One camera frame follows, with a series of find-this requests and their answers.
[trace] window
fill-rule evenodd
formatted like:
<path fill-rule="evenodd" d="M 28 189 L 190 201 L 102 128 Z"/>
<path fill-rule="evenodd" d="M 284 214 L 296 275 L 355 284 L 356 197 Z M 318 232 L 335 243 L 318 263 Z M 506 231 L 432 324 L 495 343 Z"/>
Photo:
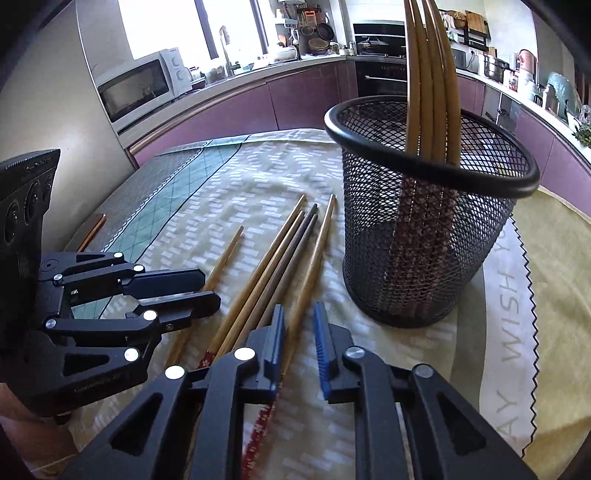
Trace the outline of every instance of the window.
<path fill-rule="evenodd" d="M 272 13 L 267 1 L 261 0 L 261 6 L 257 0 L 119 0 L 135 59 L 178 47 L 186 67 L 201 69 L 212 66 L 212 59 L 223 62 L 223 25 L 230 38 L 226 49 L 232 63 L 246 66 L 267 52 Z"/>

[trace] kitchen cabinet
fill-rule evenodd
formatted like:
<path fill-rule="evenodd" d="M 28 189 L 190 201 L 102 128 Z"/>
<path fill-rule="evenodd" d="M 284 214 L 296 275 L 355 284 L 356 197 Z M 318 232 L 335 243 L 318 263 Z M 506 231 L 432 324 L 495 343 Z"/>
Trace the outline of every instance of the kitchen cabinet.
<path fill-rule="evenodd" d="M 591 216 L 591 167 L 554 138 L 541 184 Z"/>
<path fill-rule="evenodd" d="M 141 167 L 153 156 L 177 145 L 275 130 L 277 122 L 269 87 L 260 85 L 212 105 L 167 131 L 136 153 L 135 161 Z"/>
<path fill-rule="evenodd" d="M 484 84 L 458 75 L 457 88 L 460 93 L 460 107 L 477 115 L 482 115 L 483 103 L 485 101 Z"/>
<path fill-rule="evenodd" d="M 288 74 L 268 86 L 279 130 L 324 129 L 324 114 L 340 102 L 333 64 Z"/>
<path fill-rule="evenodd" d="M 554 143 L 552 130 L 534 115 L 525 109 L 521 109 L 517 119 L 515 137 L 531 153 L 538 164 L 540 174 L 544 175 L 550 157 L 550 150 L 552 150 L 552 144 Z"/>
<path fill-rule="evenodd" d="M 355 62 L 340 61 L 336 65 L 336 76 L 339 81 L 339 100 L 345 102 L 357 98 L 357 75 Z"/>

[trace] kitchen counter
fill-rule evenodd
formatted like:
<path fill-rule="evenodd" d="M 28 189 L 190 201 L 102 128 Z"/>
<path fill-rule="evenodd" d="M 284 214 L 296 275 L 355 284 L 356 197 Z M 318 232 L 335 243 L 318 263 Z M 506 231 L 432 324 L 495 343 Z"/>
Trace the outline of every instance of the kitchen counter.
<path fill-rule="evenodd" d="M 369 56 L 340 56 L 331 55 L 318 57 L 314 59 L 305 59 L 300 61 L 290 61 L 286 63 L 271 65 L 249 73 L 243 73 L 236 77 L 221 80 L 202 90 L 187 93 L 166 106 L 161 107 L 150 115 L 146 116 L 137 124 L 131 126 L 126 131 L 119 135 L 119 140 L 122 146 L 130 149 L 132 153 L 138 150 L 147 143 L 150 133 L 157 129 L 161 129 L 163 125 L 169 123 L 180 123 L 183 121 L 183 114 L 186 112 L 199 109 L 200 106 L 204 108 L 217 99 L 224 97 L 233 92 L 248 90 L 262 85 L 266 80 L 273 78 L 280 78 L 282 75 L 297 73 L 298 70 L 308 70 L 311 67 L 320 67 L 322 65 L 343 62 L 343 61 L 381 61 L 384 63 L 401 63 L 403 59 L 390 57 L 369 57 Z M 534 102 L 524 98 L 523 96 L 513 92 L 507 87 L 494 82 L 488 78 L 482 77 L 472 72 L 465 70 L 458 70 L 457 74 L 466 78 L 470 78 L 484 85 L 488 85 L 503 95 L 511 98 L 519 103 L 522 107 L 527 109 L 540 122 L 551 128 L 568 146 L 575 152 L 578 152 L 586 162 L 591 165 L 591 148 L 584 147 L 572 134 L 569 126 L 552 113 L 544 110 Z"/>
<path fill-rule="evenodd" d="M 269 65 L 261 69 L 253 70 L 248 73 L 242 73 L 232 78 L 220 80 L 212 85 L 208 85 L 201 90 L 189 92 L 167 105 L 157 109 L 155 112 L 147 115 L 135 125 L 119 134 L 119 141 L 123 148 L 129 148 L 140 139 L 144 138 L 156 128 L 164 125 L 168 121 L 177 117 L 181 113 L 193 109 L 200 104 L 207 103 L 215 97 L 223 95 L 231 90 L 255 85 L 271 76 L 277 76 L 282 73 L 293 72 L 295 70 L 308 69 L 316 65 L 324 65 L 335 61 L 344 61 L 346 57 L 341 55 L 323 56 L 315 59 L 305 59 L 288 61 L 275 65 Z"/>
<path fill-rule="evenodd" d="M 540 121 L 544 122 L 548 127 L 558 133 L 562 139 L 568 143 L 574 150 L 578 151 L 582 157 L 584 157 L 587 162 L 591 165 L 591 148 L 585 147 L 581 142 L 579 142 L 573 135 L 573 131 L 570 127 L 563 122 L 560 118 L 558 118 L 553 113 L 549 112 L 548 110 L 543 109 L 536 103 L 532 102 L 531 100 L 523 97 L 517 92 L 507 88 L 504 85 L 501 85 L 494 80 L 489 78 L 482 77 L 476 73 L 467 72 L 465 70 L 457 70 L 457 74 L 472 78 L 477 80 L 478 82 L 484 83 L 507 97 L 511 98 L 515 102 L 519 103 L 522 108 L 525 107 L 531 114 L 537 117 Z"/>

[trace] mesh cup rim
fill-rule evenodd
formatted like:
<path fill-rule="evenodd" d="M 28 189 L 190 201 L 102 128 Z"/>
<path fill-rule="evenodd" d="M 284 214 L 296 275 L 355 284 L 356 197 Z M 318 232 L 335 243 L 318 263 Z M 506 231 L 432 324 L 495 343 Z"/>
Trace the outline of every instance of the mesh cup rim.
<path fill-rule="evenodd" d="M 345 127 L 339 115 L 364 103 L 375 102 L 406 103 L 406 97 L 377 95 L 360 97 L 335 105 L 324 116 L 328 135 L 343 149 L 391 171 L 408 175 L 416 180 L 424 180 L 440 187 L 458 190 L 481 196 L 517 199 L 532 195 L 540 184 L 540 169 L 530 152 L 516 139 L 475 113 L 462 109 L 462 117 L 491 130 L 513 145 L 527 162 L 528 171 L 521 177 L 503 177 L 491 173 L 466 170 L 446 163 L 432 163 L 420 156 L 409 155 L 405 151 L 388 147 Z"/>

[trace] microwave oven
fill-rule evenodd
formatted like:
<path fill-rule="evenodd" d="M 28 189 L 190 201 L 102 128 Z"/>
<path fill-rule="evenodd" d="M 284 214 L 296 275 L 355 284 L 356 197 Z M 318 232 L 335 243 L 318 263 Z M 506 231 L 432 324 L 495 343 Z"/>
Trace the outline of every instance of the microwave oven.
<path fill-rule="evenodd" d="M 178 48 L 127 62 L 95 80 L 107 116 L 117 133 L 154 108 L 191 90 L 192 75 Z"/>

